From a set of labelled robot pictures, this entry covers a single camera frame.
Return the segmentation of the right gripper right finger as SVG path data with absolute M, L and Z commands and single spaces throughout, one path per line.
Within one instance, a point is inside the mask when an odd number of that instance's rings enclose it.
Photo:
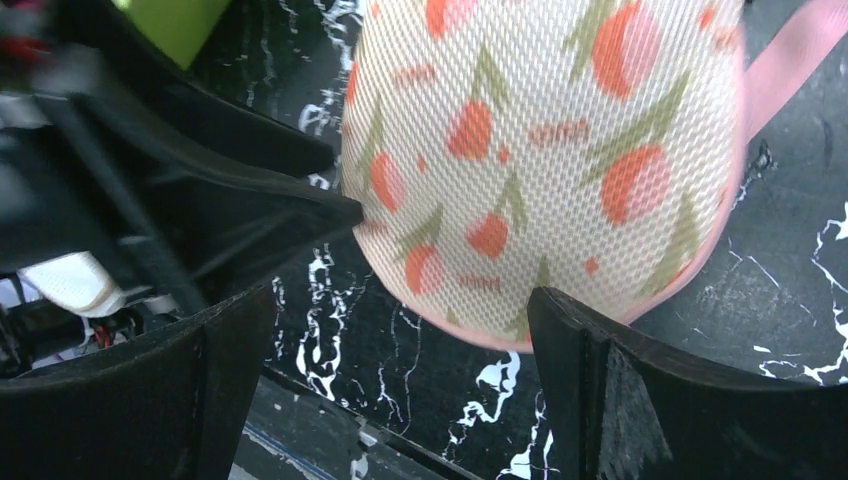
M 769 378 L 679 350 L 559 290 L 528 302 L 547 416 L 568 479 L 843 479 L 847 389 Z

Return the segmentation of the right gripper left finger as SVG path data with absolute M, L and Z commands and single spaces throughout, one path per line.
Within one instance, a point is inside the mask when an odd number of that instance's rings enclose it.
M 5 479 L 225 479 L 268 352 L 260 286 L 1 384 Z

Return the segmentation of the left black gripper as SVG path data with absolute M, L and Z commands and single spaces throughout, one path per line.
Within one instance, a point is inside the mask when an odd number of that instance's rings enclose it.
M 113 2 L 86 4 L 103 54 L 55 37 L 46 1 L 1 9 L 3 272 L 90 252 L 123 308 L 191 315 L 362 222 L 359 202 L 293 178 L 332 167 L 330 145 L 207 91 Z M 130 116 L 105 58 L 184 136 Z

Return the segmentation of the floral mesh laundry bag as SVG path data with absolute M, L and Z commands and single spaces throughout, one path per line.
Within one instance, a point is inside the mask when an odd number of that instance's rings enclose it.
M 703 267 L 748 142 L 847 32 L 809 1 L 751 63 L 739 1 L 371 1 L 341 189 L 385 288 L 530 349 L 531 292 L 629 324 Z

